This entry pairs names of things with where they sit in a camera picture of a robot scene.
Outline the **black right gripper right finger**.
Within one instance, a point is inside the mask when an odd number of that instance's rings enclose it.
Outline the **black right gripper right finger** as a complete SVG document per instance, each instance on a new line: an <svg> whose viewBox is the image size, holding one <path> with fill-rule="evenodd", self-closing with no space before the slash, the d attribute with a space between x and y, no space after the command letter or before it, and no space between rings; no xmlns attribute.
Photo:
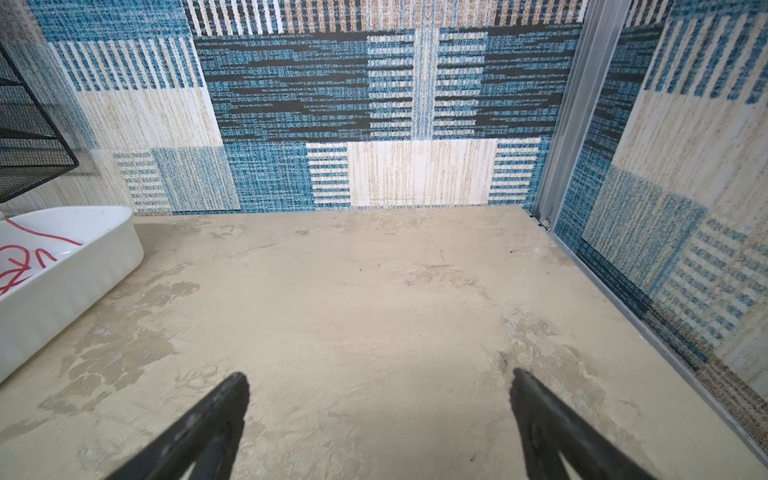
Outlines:
<svg viewBox="0 0 768 480"><path fill-rule="evenodd" d="M510 405L530 479L650 479L531 372L516 368Z"/></svg>

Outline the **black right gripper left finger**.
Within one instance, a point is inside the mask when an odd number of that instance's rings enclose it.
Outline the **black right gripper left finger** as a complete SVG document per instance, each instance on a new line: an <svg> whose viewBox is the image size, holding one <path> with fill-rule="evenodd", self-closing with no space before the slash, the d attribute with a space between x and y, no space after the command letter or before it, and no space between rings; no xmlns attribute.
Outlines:
<svg viewBox="0 0 768 480"><path fill-rule="evenodd" d="M235 372L108 477L230 478L248 404L247 377Z"/></svg>

